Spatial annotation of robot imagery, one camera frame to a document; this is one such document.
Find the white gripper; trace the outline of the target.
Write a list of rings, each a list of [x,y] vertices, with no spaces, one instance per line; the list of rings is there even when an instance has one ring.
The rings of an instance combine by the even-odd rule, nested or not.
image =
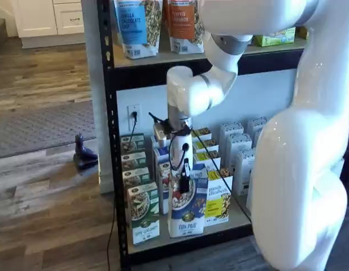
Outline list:
[[[183,145],[188,144],[189,148],[185,152],[184,161],[181,161],[183,156]],[[193,143],[191,134],[184,136],[174,135],[171,138],[171,147],[170,147],[171,163],[175,168],[178,168],[180,165],[181,175],[180,175],[180,193],[187,193],[190,189],[190,170],[193,167]]]

